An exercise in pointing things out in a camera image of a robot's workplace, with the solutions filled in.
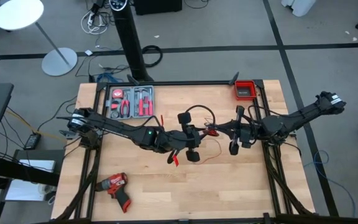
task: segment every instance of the black box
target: black box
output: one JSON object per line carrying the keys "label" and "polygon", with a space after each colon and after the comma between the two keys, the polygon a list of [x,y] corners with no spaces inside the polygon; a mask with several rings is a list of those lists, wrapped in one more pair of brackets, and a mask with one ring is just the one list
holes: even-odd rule
{"label": "black box", "polygon": [[137,15],[161,12],[178,12],[181,10],[182,0],[134,0]]}

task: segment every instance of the pliers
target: pliers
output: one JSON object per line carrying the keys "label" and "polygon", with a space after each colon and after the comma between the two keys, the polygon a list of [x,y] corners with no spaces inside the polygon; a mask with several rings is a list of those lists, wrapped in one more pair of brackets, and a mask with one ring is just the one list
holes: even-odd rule
{"label": "pliers", "polygon": [[129,117],[129,100],[127,99],[127,94],[124,94],[124,98],[121,101],[121,118],[124,117],[124,115],[126,115],[126,117]]}

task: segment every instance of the tool tray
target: tool tray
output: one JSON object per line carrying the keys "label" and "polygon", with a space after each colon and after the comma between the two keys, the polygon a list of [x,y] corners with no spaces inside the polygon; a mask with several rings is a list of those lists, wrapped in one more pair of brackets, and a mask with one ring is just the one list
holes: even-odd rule
{"label": "tool tray", "polygon": [[106,100],[107,118],[119,120],[149,118],[154,115],[153,86],[112,87],[108,91],[109,95]]}

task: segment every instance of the wooden tabletop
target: wooden tabletop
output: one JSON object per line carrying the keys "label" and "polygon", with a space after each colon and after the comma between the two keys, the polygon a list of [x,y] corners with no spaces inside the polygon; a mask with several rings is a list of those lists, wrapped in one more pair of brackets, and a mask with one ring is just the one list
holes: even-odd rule
{"label": "wooden tabletop", "polygon": [[[280,82],[264,80],[264,85],[270,109],[287,113]],[[96,84],[81,84],[76,107],[93,107],[95,93]],[[211,108],[219,124],[236,117],[237,105],[248,107],[250,102],[235,100],[233,86],[228,85],[155,86],[155,114],[157,117],[163,115],[166,130],[181,130],[177,114],[197,104]],[[197,127],[202,127],[205,118],[211,117],[202,108],[195,108],[190,113],[191,123]],[[125,122],[140,125],[144,120],[129,119]],[[296,145],[293,138],[288,138],[287,142]],[[67,152],[76,146],[74,143],[67,148]],[[288,145],[282,145],[281,149],[289,188],[307,209],[314,211],[298,151]],[[145,151],[128,139],[105,135],[98,181],[125,172],[129,181],[126,192],[132,204],[128,212],[123,213],[118,202],[111,199],[107,192],[96,192],[92,220],[254,218],[261,217],[264,212],[274,216],[260,142],[250,149],[240,148],[238,155],[231,156],[229,138],[221,134],[215,138],[206,137],[196,150],[200,153],[200,162],[188,162],[182,152],[178,155],[180,165],[175,167],[174,164],[167,164],[168,154]],[[59,216],[76,194],[84,154],[85,151],[79,148],[65,158],[52,218]],[[206,161],[218,154],[218,157]],[[282,193],[279,187],[277,189],[284,211]],[[84,208],[87,201],[88,192],[84,196]]]}

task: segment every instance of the gray tool tray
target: gray tool tray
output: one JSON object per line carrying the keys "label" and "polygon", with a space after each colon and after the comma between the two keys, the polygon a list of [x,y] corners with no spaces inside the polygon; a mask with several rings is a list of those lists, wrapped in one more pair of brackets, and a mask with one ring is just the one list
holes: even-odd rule
{"label": "gray tool tray", "polygon": [[[124,98],[113,98],[112,93],[114,90],[122,90]],[[140,104],[140,93],[142,93],[142,101],[143,101],[143,110],[142,114],[139,111]],[[153,86],[136,86],[136,87],[112,87],[109,89],[109,97],[106,100],[106,117],[111,119],[129,119],[129,118],[149,118],[149,102],[152,102],[152,115],[154,115],[155,111],[155,101],[154,101],[154,87]],[[129,115],[127,115],[127,106],[124,105],[123,114],[121,114],[121,107],[123,106],[122,101],[129,101]],[[118,105],[116,109],[112,109],[112,104]]]}

